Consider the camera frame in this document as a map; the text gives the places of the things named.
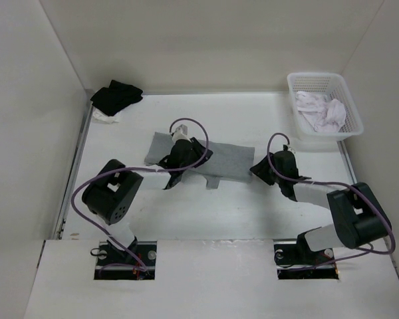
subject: purple cable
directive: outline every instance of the purple cable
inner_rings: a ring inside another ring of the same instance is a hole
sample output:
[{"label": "purple cable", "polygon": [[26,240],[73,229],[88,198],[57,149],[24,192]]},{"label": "purple cable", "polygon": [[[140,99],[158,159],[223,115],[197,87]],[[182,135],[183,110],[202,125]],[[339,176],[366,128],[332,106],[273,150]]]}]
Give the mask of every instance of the purple cable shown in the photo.
[{"label": "purple cable", "polygon": [[[360,251],[364,251],[366,253],[364,254],[359,254],[359,255],[352,255],[349,257],[344,257],[342,259],[335,259],[332,260],[330,262],[325,262],[323,264],[319,264],[316,265],[314,267],[318,267],[318,266],[322,266],[322,265],[327,265],[327,264],[331,264],[331,263],[335,263],[337,261],[343,260],[345,261],[346,259],[351,259],[351,258],[356,258],[356,257],[360,257],[363,256],[365,254],[368,253],[373,253],[373,254],[377,254],[377,255],[389,255],[391,253],[394,252],[395,248],[396,248],[396,241],[393,235],[393,232],[389,226],[389,224],[387,223],[387,221],[385,220],[385,218],[383,218],[383,216],[381,215],[381,213],[379,212],[379,210],[370,202],[370,200],[368,198],[366,198],[366,196],[364,194],[362,194],[359,190],[357,190],[356,188],[354,188],[353,186],[346,184],[346,183],[341,183],[339,181],[312,181],[311,179],[294,179],[294,178],[290,178],[290,177],[286,177],[284,175],[282,175],[281,173],[279,173],[275,166],[273,166],[272,161],[271,161],[271,144],[273,139],[275,138],[275,136],[283,136],[288,144],[290,144],[290,139],[288,138],[288,136],[286,136],[284,133],[275,133],[271,136],[271,138],[269,139],[269,142],[267,143],[267,161],[269,162],[269,165],[271,166],[271,169],[273,170],[273,172],[276,174],[276,176],[278,176],[279,178],[285,179],[286,181],[292,181],[295,183],[304,183],[304,184],[316,184],[316,185],[339,185],[339,186],[343,186],[345,188],[350,189],[353,193],[355,193],[357,196],[359,196],[370,208],[371,211],[378,217],[378,219],[381,221],[381,223],[384,225],[384,228],[386,229],[388,236],[390,238],[390,248],[387,251],[375,251],[373,249],[373,247],[371,247],[371,249],[365,249],[365,248],[357,248],[357,250]],[[303,268],[297,268],[294,270],[306,270]]]},{"label": "purple cable", "polygon": [[97,181],[98,179],[101,179],[105,176],[108,175],[112,175],[115,173],[120,173],[122,171],[153,171],[153,172],[157,172],[157,173],[163,173],[163,172],[167,172],[167,173],[171,173],[174,171],[185,171],[189,168],[192,168],[194,166],[196,166],[197,164],[201,163],[201,161],[204,159],[204,157],[207,155],[207,151],[208,151],[208,144],[209,144],[209,140],[208,140],[208,134],[207,131],[205,130],[205,128],[202,126],[201,123],[199,123],[197,120],[194,120],[192,118],[178,118],[177,120],[175,120],[171,125],[170,125],[170,133],[172,131],[173,125],[176,124],[177,122],[180,121],[190,121],[193,122],[195,124],[197,124],[203,131],[204,136],[205,136],[205,151],[204,154],[202,154],[202,156],[199,158],[198,161],[196,161],[195,163],[188,165],[186,167],[181,167],[181,168],[172,168],[172,169],[153,169],[153,168],[147,168],[147,167],[123,167],[123,168],[118,168],[118,169],[113,169],[112,171],[107,171],[105,173],[99,174],[91,179],[89,179],[88,181],[85,181],[83,184],[81,184],[72,194],[71,196],[71,206],[74,209],[74,211],[84,220],[88,221],[89,223],[93,224],[94,226],[96,226],[97,228],[99,228],[103,233],[105,233],[105,235],[107,235],[109,237],[109,239],[111,239],[114,243],[116,243],[121,249],[123,249],[125,252],[127,252],[131,257],[133,257],[140,265],[140,267],[137,266],[133,266],[134,269],[136,270],[141,270],[141,271],[147,271],[147,267],[144,264],[143,261],[141,261],[139,259],[139,257],[136,256],[136,254],[134,254],[132,251],[130,251],[127,247],[125,247],[122,243],[120,243],[119,241],[117,241],[109,231],[107,231],[104,227],[102,227],[101,225],[99,225],[97,222],[93,221],[92,219],[90,219],[89,217],[87,217],[85,214],[83,214],[75,205],[75,197],[78,193],[80,193],[80,191],[85,188],[87,185],[89,185],[90,183]]}]

